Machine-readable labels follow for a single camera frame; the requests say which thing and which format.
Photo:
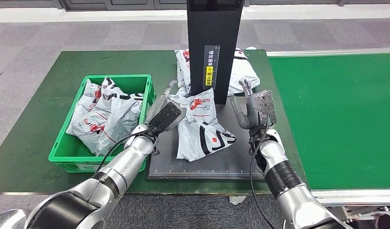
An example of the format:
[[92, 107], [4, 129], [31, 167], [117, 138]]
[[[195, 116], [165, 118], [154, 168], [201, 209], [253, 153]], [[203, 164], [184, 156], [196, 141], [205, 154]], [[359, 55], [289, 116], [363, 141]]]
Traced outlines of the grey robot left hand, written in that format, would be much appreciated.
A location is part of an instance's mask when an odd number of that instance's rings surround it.
[[169, 94], [176, 84], [178, 84], [178, 80], [172, 80], [164, 92], [156, 98], [147, 113], [145, 123], [149, 127], [153, 127], [157, 133], [173, 129], [185, 117], [186, 108], [169, 98]]

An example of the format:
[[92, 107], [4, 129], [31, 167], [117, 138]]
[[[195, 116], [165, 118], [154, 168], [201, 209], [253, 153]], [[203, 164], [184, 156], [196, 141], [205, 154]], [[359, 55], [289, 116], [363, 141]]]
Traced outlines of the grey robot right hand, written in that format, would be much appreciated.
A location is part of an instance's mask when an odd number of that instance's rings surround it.
[[260, 125], [259, 110], [257, 107], [256, 96], [252, 91], [250, 82], [247, 79], [239, 81], [246, 98], [246, 114], [243, 113], [236, 97], [230, 97], [230, 103], [233, 107], [239, 126], [242, 129], [251, 130]]

